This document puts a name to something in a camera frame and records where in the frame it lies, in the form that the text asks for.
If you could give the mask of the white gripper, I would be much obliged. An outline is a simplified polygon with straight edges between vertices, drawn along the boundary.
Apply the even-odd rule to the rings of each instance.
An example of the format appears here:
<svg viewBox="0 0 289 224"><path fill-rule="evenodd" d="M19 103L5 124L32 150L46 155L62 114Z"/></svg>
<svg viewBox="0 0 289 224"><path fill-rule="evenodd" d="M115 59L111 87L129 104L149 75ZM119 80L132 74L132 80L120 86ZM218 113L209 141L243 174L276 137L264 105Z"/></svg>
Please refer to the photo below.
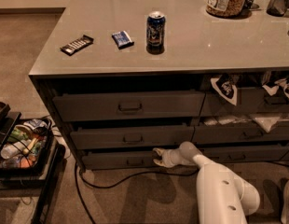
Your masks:
<svg viewBox="0 0 289 224"><path fill-rule="evenodd" d="M154 147L153 151L162 158L162 160L153 159L153 162L160 167L173 168L177 165L188 165L189 161L185 159L179 149L164 149Z"/></svg>

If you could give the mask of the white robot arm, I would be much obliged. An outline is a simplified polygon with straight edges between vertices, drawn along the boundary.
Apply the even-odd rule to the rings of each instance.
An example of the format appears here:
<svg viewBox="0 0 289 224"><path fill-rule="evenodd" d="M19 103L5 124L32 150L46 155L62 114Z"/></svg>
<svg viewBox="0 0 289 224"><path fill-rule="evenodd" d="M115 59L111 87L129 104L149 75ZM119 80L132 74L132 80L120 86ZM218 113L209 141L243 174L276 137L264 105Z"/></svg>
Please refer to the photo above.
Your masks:
<svg viewBox="0 0 289 224"><path fill-rule="evenodd" d="M260 205L257 189L225 165L204 156L191 142L176 149L155 147L158 166L177 165L199 168L196 183L200 224L247 224L246 217Z"/></svg>

